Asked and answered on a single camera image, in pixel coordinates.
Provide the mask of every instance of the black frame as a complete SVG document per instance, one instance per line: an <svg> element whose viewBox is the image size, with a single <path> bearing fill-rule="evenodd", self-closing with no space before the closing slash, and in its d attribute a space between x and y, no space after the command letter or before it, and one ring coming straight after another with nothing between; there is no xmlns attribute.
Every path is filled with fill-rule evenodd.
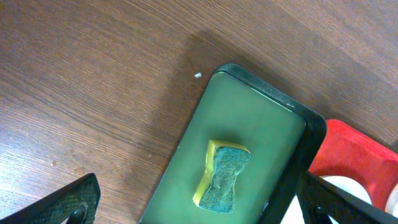
<svg viewBox="0 0 398 224"><path fill-rule="evenodd" d="M328 215L338 223L398 223L396 217L308 171L300 175L297 198L306 224L331 224Z"/></svg>
<svg viewBox="0 0 398 224"><path fill-rule="evenodd" d="M26 208L0 220L8 223L93 223L101 191L94 174L87 174Z"/></svg>

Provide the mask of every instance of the white object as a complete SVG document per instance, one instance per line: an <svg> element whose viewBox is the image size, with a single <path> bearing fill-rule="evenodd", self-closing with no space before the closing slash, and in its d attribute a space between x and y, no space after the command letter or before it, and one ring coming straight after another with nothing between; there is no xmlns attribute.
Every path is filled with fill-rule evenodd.
<svg viewBox="0 0 398 224"><path fill-rule="evenodd" d="M384 210L398 218L398 184L392 189Z"/></svg>
<svg viewBox="0 0 398 224"><path fill-rule="evenodd" d="M354 195L355 197L365 201L368 204L372 204L371 198L369 197L369 194L365 190L364 187L362 187L361 184L359 184L357 181L348 178L348 177L342 177L342 176L324 176L321 177L325 181L333 184L336 187L339 187L340 189ZM333 224L338 223L336 220L332 219L332 217L329 217L331 222ZM304 218L303 218L303 213L300 208L299 200L297 196L295 196L290 203L285 216L283 217L282 224L290 224L290 223L297 223L297 224L305 224L304 223Z"/></svg>
<svg viewBox="0 0 398 224"><path fill-rule="evenodd" d="M200 77L201 77L201 72L195 74L195 78L200 78Z"/></svg>

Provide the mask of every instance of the tray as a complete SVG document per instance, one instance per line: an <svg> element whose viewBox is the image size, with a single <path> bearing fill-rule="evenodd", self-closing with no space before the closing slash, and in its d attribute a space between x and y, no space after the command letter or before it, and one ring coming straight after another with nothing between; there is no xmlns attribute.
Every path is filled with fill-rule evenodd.
<svg viewBox="0 0 398 224"><path fill-rule="evenodd" d="M140 223L279 223L301 171L312 163L326 122L235 64L217 68ZM197 208L193 194L210 139L246 146L252 158L238 175L232 214Z"/></svg>

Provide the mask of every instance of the wooden table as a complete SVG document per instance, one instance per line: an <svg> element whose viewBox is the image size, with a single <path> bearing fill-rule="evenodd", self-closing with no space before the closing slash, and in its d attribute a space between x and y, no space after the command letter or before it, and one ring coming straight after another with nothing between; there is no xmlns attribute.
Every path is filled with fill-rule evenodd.
<svg viewBox="0 0 398 224"><path fill-rule="evenodd" d="M1 1L0 218L94 172L96 223L137 223L225 62L397 152L397 9L388 0Z"/></svg>

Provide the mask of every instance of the sponge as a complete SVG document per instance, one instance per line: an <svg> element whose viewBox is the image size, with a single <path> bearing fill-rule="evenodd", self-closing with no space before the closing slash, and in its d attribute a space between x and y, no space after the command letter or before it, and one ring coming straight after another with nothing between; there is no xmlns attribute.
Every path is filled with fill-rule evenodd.
<svg viewBox="0 0 398 224"><path fill-rule="evenodd" d="M197 207L217 213L232 213L235 180L249 160L250 152L244 146L210 140L205 174L193 196Z"/></svg>

